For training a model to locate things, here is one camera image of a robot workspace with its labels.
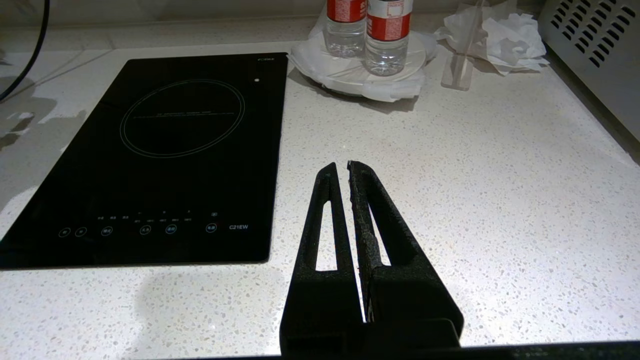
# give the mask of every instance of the power cord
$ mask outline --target power cord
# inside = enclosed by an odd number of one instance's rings
[[[13,80],[13,83],[9,85],[9,87],[0,94],[0,102],[4,101],[4,99],[9,96],[9,94],[18,87],[20,82],[27,76],[27,73],[31,70],[33,63],[36,62],[38,55],[40,54],[40,48],[42,47],[42,42],[44,42],[44,36],[47,34],[47,24],[49,23],[49,0],[44,0],[44,11],[42,13],[42,25],[40,26],[40,36],[38,36],[38,42],[36,43],[36,48],[33,50],[33,55],[31,55],[31,59],[27,63],[27,66],[24,67],[24,70],[18,75],[18,77]]]

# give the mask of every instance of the crumpled tissue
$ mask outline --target crumpled tissue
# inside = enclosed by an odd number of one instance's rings
[[[540,71],[549,62],[542,58],[547,53],[540,34],[538,21],[532,15],[517,14],[516,1],[507,0],[495,6],[483,1],[482,28],[474,29],[474,43],[468,55],[489,61],[502,75],[512,71]],[[444,19],[445,26],[435,32],[438,40],[446,39],[459,53],[459,41],[473,22],[475,6],[461,4],[458,11]]]

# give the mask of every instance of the water bottle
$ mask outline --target water bottle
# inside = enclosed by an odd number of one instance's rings
[[[364,65],[371,74],[404,69],[412,9],[413,0],[369,0]]]
[[[324,43],[331,55],[361,56],[364,51],[366,0],[328,0]]]

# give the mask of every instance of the induction cooktop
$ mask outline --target induction cooktop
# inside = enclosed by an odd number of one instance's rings
[[[129,60],[0,241],[0,268],[269,257],[285,53]]]

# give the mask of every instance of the white speckled countertop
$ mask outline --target white speckled countertop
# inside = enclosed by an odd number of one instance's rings
[[[0,236],[126,60],[292,45],[44,52],[20,89],[36,86],[0,104]],[[477,70],[458,92],[440,87],[446,54],[419,98],[395,104],[292,71],[268,263],[0,272],[0,358],[279,353],[312,185],[332,161],[355,248],[347,160],[387,188],[465,316],[463,346],[640,338],[640,167],[552,69]],[[21,68],[0,67],[0,85]]]

